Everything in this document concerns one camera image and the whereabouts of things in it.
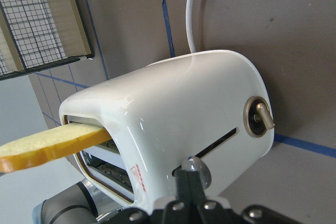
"blue painter's tape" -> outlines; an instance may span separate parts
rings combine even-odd
[[[49,75],[43,74],[43,73],[35,73],[35,74],[38,75],[38,76],[43,76],[43,77],[50,78],[50,79],[53,79],[53,80],[56,80],[56,81],[61,81],[61,82],[64,82],[64,83],[67,83],[67,84],[71,84],[71,85],[74,85],[74,86],[77,86],[77,87],[80,87],[80,88],[84,88],[84,89],[90,87],[90,86],[86,86],[86,85],[83,85],[83,84],[75,83],[75,82],[72,82],[72,81],[64,80],[64,79],[61,79],[61,78],[49,76]]]
[[[62,103],[61,98],[59,97],[59,93],[58,93],[58,90],[57,90],[57,88],[56,88],[56,84],[55,84],[55,80],[54,80],[54,79],[53,79],[53,83],[54,83],[54,87],[55,87],[55,89],[56,89],[56,93],[57,93],[59,102]]]
[[[72,81],[75,82],[75,79],[73,78],[73,75],[72,75],[72,71],[71,71],[70,64],[68,64],[68,67],[69,67],[69,70],[70,70],[70,74],[71,74]]]
[[[172,36],[171,28],[170,28],[170,22],[169,22],[169,17],[168,17],[168,8],[167,8],[166,0],[161,0],[161,4],[162,4],[164,24],[166,26],[166,33],[167,33],[167,38],[168,38],[170,57],[175,57],[175,49],[174,49],[174,45],[173,45],[173,36]]]
[[[295,146],[297,148],[308,150],[308,151],[311,151],[311,152],[319,153],[319,154],[322,154],[324,156],[329,156],[329,157],[336,158],[336,149],[334,149],[334,148],[326,147],[326,146],[319,145],[319,144],[310,143],[310,142],[307,142],[307,141],[303,141],[303,140],[299,140],[299,139],[296,139],[296,138],[291,138],[291,137],[283,136],[283,135],[279,135],[279,134],[275,134],[274,141],[282,143],[282,144],[288,144],[288,145],[291,145],[291,146]]]
[[[96,42],[97,42],[97,47],[98,47],[98,50],[99,50],[99,55],[100,55],[100,59],[101,59],[101,64],[103,65],[105,77],[106,77],[106,80],[109,80],[109,75],[107,74],[107,69],[106,69],[106,66],[105,66],[105,61],[104,61],[103,53],[101,51],[101,47],[100,47],[100,43],[99,43],[96,27],[94,25],[95,23],[93,22],[93,18],[92,18],[92,14],[91,14],[91,9],[90,9],[88,0],[85,0],[85,4],[86,4],[86,7],[87,7],[88,12],[89,12],[89,17],[90,17],[90,21],[91,21],[91,25],[92,25],[92,30],[93,30],[94,38],[96,39]]]
[[[41,88],[42,88],[44,97],[46,98],[46,101],[47,101],[49,110],[50,110],[50,112],[51,112],[52,120],[54,120],[54,115],[52,114],[52,111],[51,111],[51,108],[50,108],[50,105],[49,105],[49,102],[48,102],[48,99],[47,99],[47,96],[46,96],[46,92],[44,92],[44,88],[43,88],[43,86],[42,86],[42,82],[41,82],[41,80],[40,80],[40,77],[38,76],[37,78],[38,78],[38,81],[40,82],[40,85],[41,85]]]
[[[44,113],[43,111],[42,111],[42,114],[45,115],[46,117],[50,118],[51,120],[53,120],[54,123],[56,123],[57,125],[61,125],[59,122],[57,122],[57,121],[56,121],[55,119],[53,119],[50,115]]]

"toaster slot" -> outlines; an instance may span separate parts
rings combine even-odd
[[[108,163],[98,157],[95,157],[85,151],[82,151],[84,160],[90,169],[94,169],[103,176],[111,179],[126,190],[133,192],[133,188],[127,172],[111,163]]]
[[[221,144],[223,144],[226,140],[228,140],[229,138],[231,138],[234,134],[236,134],[236,132],[237,132],[237,128],[232,129],[231,131],[229,131],[228,133],[226,133],[224,136],[222,136],[218,140],[214,141],[211,145],[209,145],[208,147],[206,147],[203,150],[201,150],[195,156],[198,157],[198,158],[204,157],[206,154],[210,153],[213,149],[217,148],[218,146],[220,146]],[[177,170],[181,169],[181,167],[182,166],[179,165],[177,168],[173,169],[172,176],[175,176],[175,172]]]
[[[65,123],[88,123],[103,127],[92,118],[64,116]],[[120,152],[113,141],[100,143],[86,148],[76,154],[77,161],[86,174],[98,184],[108,188],[129,202],[134,202],[134,193]]]

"toaster body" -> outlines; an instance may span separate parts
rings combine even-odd
[[[218,195],[266,154],[274,130],[251,134],[247,105],[262,99],[260,74],[228,50],[197,52],[153,63],[67,98],[63,124],[103,126],[111,140],[75,154],[82,173],[123,207],[151,213],[175,195],[174,171],[200,156],[211,171],[206,195]]]

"red sticker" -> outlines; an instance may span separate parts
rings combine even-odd
[[[131,168],[131,172],[137,178],[139,184],[142,186],[143,191],[146,191],[145,184],[143,183],[143,180],[142,180],[142,175],[141,175],[139,165],[136,164],[135,166],[133,166]]]

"toaster lever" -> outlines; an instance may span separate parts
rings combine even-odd
[[[266,129],[271,130],[274,128],[274,121],[267,109],[267,106],[264,103],[258,103],[256,106],[256,111],[258,116],[260,116],[261,121],[264,123]]]

